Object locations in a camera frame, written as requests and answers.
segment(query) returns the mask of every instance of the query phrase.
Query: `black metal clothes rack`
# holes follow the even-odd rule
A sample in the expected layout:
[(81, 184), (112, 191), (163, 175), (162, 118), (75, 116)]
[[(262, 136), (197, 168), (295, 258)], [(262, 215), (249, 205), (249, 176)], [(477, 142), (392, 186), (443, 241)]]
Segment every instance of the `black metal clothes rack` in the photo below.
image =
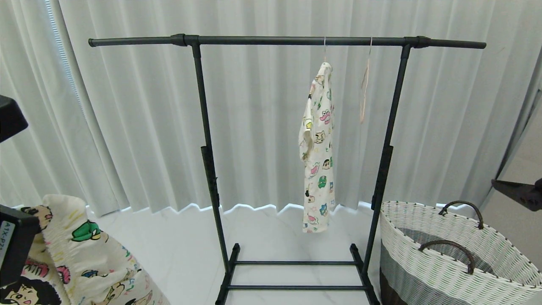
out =
[[(211, 132), (209, 127), (209, 116), (207, 112), (207, 99), (205, 97), (205, 86), (203, 82), (203, 68), (201, 45), (298, 45), (298, 46), (398, 46), (402, 47), (401, 61), (399, 71), (397, 73), (397, 82), (391, 102), (391, 111), (388, 120), (388, 127), (384, 138), (384, 146), (380, 156), (379, 171), (375, 184), (375, 191), (372, 197), (371, 209), (373, 210), (371, 229), (367, 248), (365, 250), (365, 258), (362, 260), (358, 248), (355, 244), (350, 245), (350, 252), (353, 261), (260, 261), (260, 260), (237, 260), (241, 247), (236, 243), (233, 247), (230, 257), (226, 249), (224, 240), (224, 231), (219, 211), (219, 198), (217, 177), (215, 174), (215, 161), (212, 153)], [(407, 68), (407, 61), (411, 49), (425, 47), (451, 47), (451, 48), (467, 48), (467, 49), (484, 49), (484, 42), (473, 41), (458, 41), (458, 40), (434, 40), (424, 36), (417, 37), (265, 37), (265, 36), (199, 36), (176, 34), (169, 37), (130, 37), (130, 38), (114, 38), (114, 39), (89, 39), (88, 44), (91, 47), (98, 46), (118, 46), (118, 45), (176, 45), (181, 47), (192, 47), (194, 62), (196, 65), (196, 78), (198, 82), (199, 102), (201, 106), (203, 129), (205, 133), (205, 146), (201, 147), (205, 174), (211, 196), (212, 210), (215, 217), (216, 230), (218, 233), (218, 241), (222, 253), (224, 263), (224, 279), (218, 292), (218, 298), (215, 305), (225, 304), (228, 292), (231, 290), (361, 290), (365, 291), (370, 304), (379, 304), (375, 290), (367, 275), (371, 252), (375, 242), (375, 234), (378, 225), (378, 217), (380, 215), (380, 206), (384, 195), (384, 188), (388, 178), (388, 170), (390, 168), (391, 154), (393, 146), (391, 146), (391, 134), (395, 123), (395, 116), (399, 104), (399, 96), (403, 86), (403, 79)], [(235, 268), (240, 265), (349, 265), (355, 266), (362, 285), (345, 286), (345, 285), (232, 285), (231, 280)]]

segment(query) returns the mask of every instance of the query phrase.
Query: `floor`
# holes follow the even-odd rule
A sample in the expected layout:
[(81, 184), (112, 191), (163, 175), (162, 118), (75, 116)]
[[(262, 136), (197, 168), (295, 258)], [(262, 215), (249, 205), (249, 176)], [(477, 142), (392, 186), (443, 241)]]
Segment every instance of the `floor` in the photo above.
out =
[[(151, 274), (172, 305), (214, 304), (224, 267), (211, 209), (189, 206), (177, 213), (165, 209), (132, 212), (130, 209), (96, 218), (102, 230), (123, 243)], [(328, 231), (301, 232), (302, 209), (289, 206), (277, 214), (275, 207), (253, 210), (237, 206), (223, 213), (228, 255), (241, 245), (240, 260), (352, 260), (355, 243), (362, 259), (372, 211), (360, 203), (352, 210), (339, 206)], [(380, 235), (369, 268), (379, 296)], [(353, 266), (238, 266), (232, 284), (360, 285)], [(369, 304), (362, 291), (232, 291), (226, 304)], [(542, 304), (542, 294), (526, 305)]]

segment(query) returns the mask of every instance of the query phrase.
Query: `basket rim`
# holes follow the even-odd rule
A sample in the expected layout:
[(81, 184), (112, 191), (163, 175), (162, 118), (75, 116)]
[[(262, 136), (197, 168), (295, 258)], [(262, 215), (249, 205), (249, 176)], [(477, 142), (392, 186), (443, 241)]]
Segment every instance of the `basket rim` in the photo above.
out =
[[(427, 208), (427, 209), (437, 209), (436, 207), (432, 207), (432, 206), (427, 206), (427, 205), (424, 205), (424, 204), (421, 204), (421, 203), (418, 203), (418, 202), (406, 202), (406, 201), (385, 201), (382, 203), (382, 207), (386, 204), (410, 204), (410, 205), (416, 205), (416, 206), (420, 206), (422, 208)], [(456, 213), (453, 213), (453, 212), (448, 212), (448, 214), (451, 214), (453, 215), (454, 217), (460, 217), (460, 218), (464, 218), (465, 220), (467, 221), (471, 221), (473, 223), (478, 223), (477, 220), (473, 219), (473, 218), (469, 218), (469, 217), (466, 217), (466, 216), (463, 216), (463, 215), (460, 215), (460, 214), (456, 214)], [(411, 246), (411, 248), (415, 249), (416, 251), (420, 248), (420, 246), (422, 244), (420, 243), (417, 243), (416, 241), (414, 241), (411, 237), (405, 235), (401, 230), (399, 230), (394, 224), (393, 224), (393, 221), (388, 217), (388, 215), (384, 212), (383, 209), (380, 210), (380, 216), (381, 216), (381, 221), (384, 221), (386, 223), (390, 223), (391, 226), (392, 226), (392, 230), (402, 239), (406, 240), (407, 242), (409, 242), (410, 245), (415, 245), (414, 246)], [(522, 284), (522, 283), (519, 283), (519, 282), (516, 282), (516, 281), (512, 281), (508, 278), (505, 278), (505, 277), (499, 277), (497, 275), (494, 275), (494, 274), (491, 274), (491, 273), (488, 273), (488, 272), (485, 272), (481, 269), (478, 269), (478, 268), (474, 268), (474, 274), (478, 275), (478, 276), (482, 276), (482, 277), (487, 277), (487, 278), (491, 278), (491, 279), (498, 279), (504, 283), (507, 283), (507, 284), (513, 284), (513, 285), (517, 285), (519, 287), (527, 287), (527, 288), (530, 288), (530, 289), (536, 289), (536, 290), (539, 290), (539, 291), (542, 291), (542, 272), (530, 261), (528, 260), (528, 258), (523, 255), (519, 249), (517, 247), (515, 247), (508, 238), (506, 238), (504, 235), (502, 235), (499, 231), (497, 231), (495, 228), (487, 225), (487, 224), (483, 224), (483, 228), (484, 230), (485, 229), (489, 229), (490, 231), (494, 232), (495, 234), (497, 234), (499, 236), (499, 238), (502, 238), (503, 241), (507, 242), (509, 244), (509, 246), (513, 249), (513, 251), (518, 254), (518, 256), (522, 257), (523, 260), (525, 261), (525, 263), (531, 265), (533, 268), (534, 268), (534, 272), (537, 273), (538, 275), (538, 281), (539, 281), (539, 285), (527, 285), (527, 284)], [(460, 264), (461, 266), (464, 266), (465, 269), (467, 268), (467, 265), (465, 265), (465, 263), (451, 257), (451, 256), (448, 256), (444, 253), (441, 253), (441, 252), (438, 252), (436, 250), (433, 250), (431, 248), (427, 248), (425, 249), (422, 253), (426, 253), (427, 255), (430, 255), (430, 256), (434, 256), (434, 257), (440, 257), (440, 258), (444, 258), (445, 260), (449, 261), (450, 263), (452, 264)]]

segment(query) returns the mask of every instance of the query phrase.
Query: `white and gray basket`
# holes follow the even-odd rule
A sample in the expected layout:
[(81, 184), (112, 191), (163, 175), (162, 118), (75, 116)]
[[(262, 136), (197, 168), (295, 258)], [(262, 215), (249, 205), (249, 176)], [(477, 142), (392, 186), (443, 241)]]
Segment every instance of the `white and gray basket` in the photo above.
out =
[[(479, 220), (448, 213), (472, 206)], [(380, 287), (388, 304), (523, 304), (541, 272), (478, 209), (389, 201), (380, 213)]]

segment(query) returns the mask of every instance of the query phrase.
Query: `printed fabric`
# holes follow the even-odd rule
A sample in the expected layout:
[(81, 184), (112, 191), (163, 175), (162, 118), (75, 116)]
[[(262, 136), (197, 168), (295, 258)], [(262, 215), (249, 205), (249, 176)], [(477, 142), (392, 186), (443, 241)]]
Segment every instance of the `printed fabric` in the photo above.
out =
[(299, 156), (305, 164), (303, 232), (327, 230), (329, 212), (335, 209), (333, 192), (332, 135), (334, 106), (331, 98), (331, 72), (322, 63), (312, 81), (299, 130)]
[(0, 304), (169, 305), (134, 255), (90, 221), (83, 200), (46, 195), (24, 207), (40, 220), (19, 281), (0, 288)]

